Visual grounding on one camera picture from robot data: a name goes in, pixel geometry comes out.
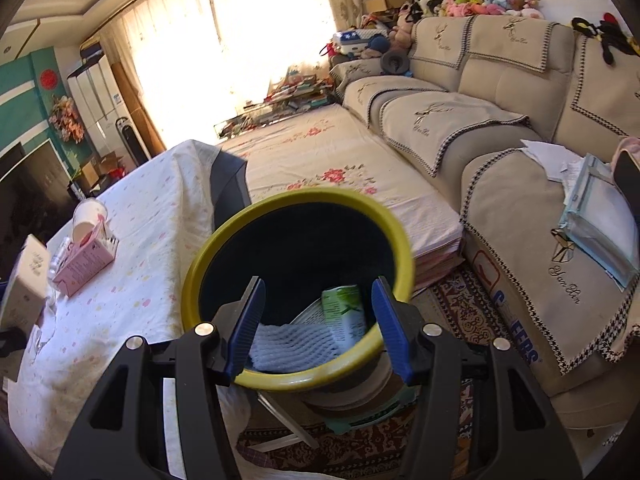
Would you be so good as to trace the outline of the green white wrapper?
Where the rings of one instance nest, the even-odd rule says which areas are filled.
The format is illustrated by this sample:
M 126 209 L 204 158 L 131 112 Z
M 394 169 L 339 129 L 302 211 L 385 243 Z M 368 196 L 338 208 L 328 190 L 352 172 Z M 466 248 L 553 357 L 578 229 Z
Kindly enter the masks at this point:
M 324 322 L 338 350 L 350 350 L 367 333 L 366 316 L 357 285 L 324 290 L 321 295 Z

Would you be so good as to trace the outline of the yellow rimmed trash bin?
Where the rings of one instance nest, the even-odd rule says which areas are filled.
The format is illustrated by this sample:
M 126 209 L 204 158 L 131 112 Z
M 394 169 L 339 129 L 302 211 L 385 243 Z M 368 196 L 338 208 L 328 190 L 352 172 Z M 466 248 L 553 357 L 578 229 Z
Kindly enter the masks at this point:
M 340 188 L 306 188 L 250 205 L 217 228 L 192 260 L 182 285 L 185 330 L 211 321 L 239 300 L 254 276 L 266 285 L 262 322 L 282 325 L 326 289 L 356 285 L 368 332 L 350 350 L 290 374 L 243 370 L 235 379 L 253 390 L 299 392 L 352 376 L 384 348 L 371 307 L 371 288 L 385 278 L 400 301 L 410 298 L 414 263 L 408 236 L 376 200 Z

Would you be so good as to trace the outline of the white small box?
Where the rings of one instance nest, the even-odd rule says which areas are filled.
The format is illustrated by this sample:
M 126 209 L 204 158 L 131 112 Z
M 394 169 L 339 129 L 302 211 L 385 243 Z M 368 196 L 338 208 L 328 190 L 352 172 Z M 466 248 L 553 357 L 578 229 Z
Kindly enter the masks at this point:
M 29 234 L 18 254 L 1 303 L 1 328 L 18 328 L 26 337 L 46 303 L 51 255 Z

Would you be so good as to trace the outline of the pink strawberry milk carton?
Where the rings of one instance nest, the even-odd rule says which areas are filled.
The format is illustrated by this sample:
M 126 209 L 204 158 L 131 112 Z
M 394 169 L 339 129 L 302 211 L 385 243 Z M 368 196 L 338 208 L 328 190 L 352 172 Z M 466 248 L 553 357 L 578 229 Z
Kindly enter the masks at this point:
M 115 261 L 118 244 L 118 238 L 100 220 L 79 243 L 70 244 L 54 274 L 55 289 L 63 296 L 74 296 Z

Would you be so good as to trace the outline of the white plastic bottle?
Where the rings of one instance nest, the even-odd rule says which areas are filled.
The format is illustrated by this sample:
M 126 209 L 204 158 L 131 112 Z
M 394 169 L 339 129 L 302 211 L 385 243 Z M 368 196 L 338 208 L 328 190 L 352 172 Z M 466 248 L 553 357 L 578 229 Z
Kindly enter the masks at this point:
M 72 244 L 72 239 L 69 236 L 66 236 L 60 241 L 58 247 L 55 248 L 55 251 L 53 252 L 50 260 L 48 271 L 48 278 L 50 278 L 50 280 L 55 277 L 56 272 L 58 272 L 58 269 L 67 257 L 68 251 L 70 250 L 70 246 L 72 246 Z

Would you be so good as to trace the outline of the white paper cup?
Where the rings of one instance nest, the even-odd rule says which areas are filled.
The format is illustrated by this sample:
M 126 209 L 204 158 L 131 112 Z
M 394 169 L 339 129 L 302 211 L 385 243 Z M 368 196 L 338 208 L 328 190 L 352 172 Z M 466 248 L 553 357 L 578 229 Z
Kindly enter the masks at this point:
M 93 228 L 105 221 L 108 211 L 104 203 L 95 198 L 86 198 L 74 210 L 72 221 L 72 240 L 79 243 Z

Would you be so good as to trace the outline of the white dotted tablecloth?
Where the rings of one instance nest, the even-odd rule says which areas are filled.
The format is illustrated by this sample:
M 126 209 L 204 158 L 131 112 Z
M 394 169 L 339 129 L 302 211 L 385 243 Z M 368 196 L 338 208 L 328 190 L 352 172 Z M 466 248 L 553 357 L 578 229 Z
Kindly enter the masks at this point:
M 100 195 L 119 240 L 115 260 L 44 311 L 9 385 L 10 427 L 42 471 L 53 470 L 89 393 L 128 337 L 157 342 L 181 334 L 186 272 L 213 230 L 250 203 L 245 175 L 244 159 L 186 141 Z

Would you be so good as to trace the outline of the clear plastic document pouch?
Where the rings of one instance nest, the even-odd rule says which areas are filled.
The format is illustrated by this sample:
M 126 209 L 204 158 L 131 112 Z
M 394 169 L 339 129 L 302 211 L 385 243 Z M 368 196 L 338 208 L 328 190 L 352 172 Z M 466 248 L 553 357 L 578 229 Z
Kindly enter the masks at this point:
M 566 166 L 559 229 L 621 288 L 639 274 L 639 228 L 611 168 L 596 156 Z

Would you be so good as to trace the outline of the large black television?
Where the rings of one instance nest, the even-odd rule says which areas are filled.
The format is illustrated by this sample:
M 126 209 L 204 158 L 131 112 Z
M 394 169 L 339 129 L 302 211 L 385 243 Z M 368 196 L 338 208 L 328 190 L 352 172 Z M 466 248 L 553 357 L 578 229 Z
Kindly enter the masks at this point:
M 46 244 L 73 217 L 78 199 L 52 143 L 46 141 L 1 179 L 1 279 L 6 281 L 26 238 Z

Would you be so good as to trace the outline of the black tower fan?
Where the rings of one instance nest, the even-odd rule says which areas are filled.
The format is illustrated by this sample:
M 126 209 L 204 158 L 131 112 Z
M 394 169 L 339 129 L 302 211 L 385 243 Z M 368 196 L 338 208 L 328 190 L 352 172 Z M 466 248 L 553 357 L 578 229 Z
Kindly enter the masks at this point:
M 116 119 L 115 126 L 134 163 L 141 166 L 148 162 L 150 155 L 131 120 L 128 117 L 119 117 Z

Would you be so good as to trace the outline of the artificial flower bunch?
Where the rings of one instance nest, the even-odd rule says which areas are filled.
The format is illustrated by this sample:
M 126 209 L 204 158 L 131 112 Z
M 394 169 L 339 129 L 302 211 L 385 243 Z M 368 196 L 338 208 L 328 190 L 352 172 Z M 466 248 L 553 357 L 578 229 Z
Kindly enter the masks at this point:
M 85 140 L 85 127 L 78 110 L 69 96 L 52 96 L 49 122 L 62 142 L 81 143 Z

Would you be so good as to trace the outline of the beige sofa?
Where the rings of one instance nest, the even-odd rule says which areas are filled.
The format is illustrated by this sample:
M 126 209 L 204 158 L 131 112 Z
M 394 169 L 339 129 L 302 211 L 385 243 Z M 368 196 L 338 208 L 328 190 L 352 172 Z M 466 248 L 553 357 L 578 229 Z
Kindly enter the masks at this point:
M 332 70 L 345 107 L 438 189 L 464 252 L 585 467 L 639 401 L 639 274 L 625 288 L 558 227 L 563 174 L 639 141 L 631 47 L 539 18 L 424 18 L 408 68 Z

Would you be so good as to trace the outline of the low cluttered glass table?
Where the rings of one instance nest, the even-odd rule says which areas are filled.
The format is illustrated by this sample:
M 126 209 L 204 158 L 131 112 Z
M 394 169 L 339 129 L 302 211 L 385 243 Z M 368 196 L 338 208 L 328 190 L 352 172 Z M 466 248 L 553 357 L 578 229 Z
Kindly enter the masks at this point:
M 283 122 L 335 102 L 334 84 L 330 77 L 305 76 L 296 84 L 284 84 L 261 103 L 248 104 L 239 114 L 216 125 L 220 140 Z

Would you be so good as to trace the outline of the cream window curtain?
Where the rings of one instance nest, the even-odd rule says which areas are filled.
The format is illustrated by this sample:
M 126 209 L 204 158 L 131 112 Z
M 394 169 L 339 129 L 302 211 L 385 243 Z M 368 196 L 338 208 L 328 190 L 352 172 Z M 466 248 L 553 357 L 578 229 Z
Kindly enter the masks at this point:
M 216 127 L 262 102 L 289 72 L 324 78 L 322 49 L 362 0 L 138 0 L 99 38 L 166 148 L 214 143 Z

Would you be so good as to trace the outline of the plush toy pile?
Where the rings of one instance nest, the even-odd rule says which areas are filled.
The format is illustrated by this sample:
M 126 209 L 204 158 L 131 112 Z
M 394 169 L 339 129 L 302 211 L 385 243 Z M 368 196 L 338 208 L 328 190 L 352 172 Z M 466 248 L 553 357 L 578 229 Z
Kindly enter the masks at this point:
M 367 0 L 367 14 L 359 26 L 337 32 L 319 54 L 337 61 L 340 56 L 379 58 L 390 50 L 407 52 L 418 21 L 424 18 L 470 18 L 475 15 L 513 15 L 542 18 L 540 0 Z

